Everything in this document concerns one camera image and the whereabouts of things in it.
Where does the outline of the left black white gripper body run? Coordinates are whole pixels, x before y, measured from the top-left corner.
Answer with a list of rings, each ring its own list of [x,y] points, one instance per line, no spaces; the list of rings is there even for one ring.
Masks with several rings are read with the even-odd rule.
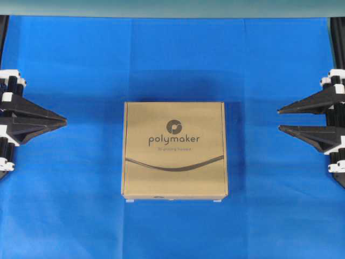
[[[22,96],[25,87],[26,81],[18,70],[1,70],[1,104],[10,103],[14,94]],[[12,172],[15,168],[14,150],[19,143],[7,132],[7,118],[13,116],[13,112],[1,108],[1,172]]]

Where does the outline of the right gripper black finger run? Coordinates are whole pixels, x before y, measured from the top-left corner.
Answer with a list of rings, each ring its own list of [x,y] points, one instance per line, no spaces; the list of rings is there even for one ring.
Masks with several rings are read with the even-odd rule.
[[[278,114],[311,113],[324,114],[326,110],[335,108],[338,103],[344,102],[344,85],[329,85],[311,96],[295,101],[277,110]]]
[[[344,148],[344,128],[335,126],[288,126],[278,129],[312,145],[318,152],[329,155]]]

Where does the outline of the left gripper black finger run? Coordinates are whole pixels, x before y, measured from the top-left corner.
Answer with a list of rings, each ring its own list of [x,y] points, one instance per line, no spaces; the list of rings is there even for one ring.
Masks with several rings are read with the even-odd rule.
[[[5,113],[5,144],[20,146],[66,125],[67,119],[55,113]]]
[[[60,122],[67,125],[67,119],[41,106],[30,102],[24,97],[12,92],[2,94],[1,110],[12,112],[27,118],[46,119],[49,122]]]

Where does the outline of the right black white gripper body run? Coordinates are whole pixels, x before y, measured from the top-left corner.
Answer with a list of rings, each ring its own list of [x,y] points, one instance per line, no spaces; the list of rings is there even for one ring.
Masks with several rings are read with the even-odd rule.
[[[344,129],[344,70],[334,70],[333,74],[330,71],[328,77],[321,79],[320,85],[324,90],[333,87],[335,93],[342,97],[341,101],[336,101],[326,109],[326,125]],[[340,135],[340,144],[332,148],[328,155],[330,157],[328,171],[344,173],[344,133]]]

